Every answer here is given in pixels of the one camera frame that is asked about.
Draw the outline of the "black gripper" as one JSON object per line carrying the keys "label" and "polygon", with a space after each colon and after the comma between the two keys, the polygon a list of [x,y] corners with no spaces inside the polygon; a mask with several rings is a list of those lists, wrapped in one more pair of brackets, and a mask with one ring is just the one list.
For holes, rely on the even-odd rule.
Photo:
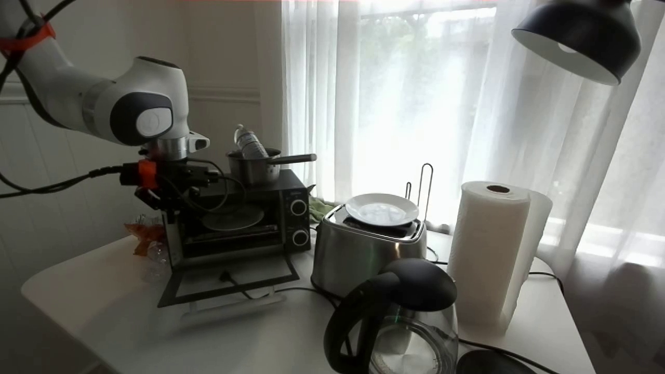
{"label": "black gripper", "polygon": [[140,160],[120,167],[120,182],[172,222],[182,213],[203,213],[199,189],[208,186],[208,171],[188,163]]}

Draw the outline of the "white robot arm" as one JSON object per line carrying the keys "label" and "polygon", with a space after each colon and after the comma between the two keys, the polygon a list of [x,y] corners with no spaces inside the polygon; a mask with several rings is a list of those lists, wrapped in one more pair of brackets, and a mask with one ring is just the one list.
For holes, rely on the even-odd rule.
{"label": "white robot arm", "polygon": [[13,198],[56,194],[86,179],[116,173],[122,186],[166,220],[189,206],[188,158],[210,146],[189,128],[185,73],[170,63],[140,57],[131,68],[107,79],[78,68],[56,41],[50,19],[73,0],[38,15],[30,0],[0,0],[0,38],[7,65],[17,73],[33,111],[50,124],[89,134],[122,146],[140,146],[143,160],[95,169],[47,188],[21,188],[9,179]]}

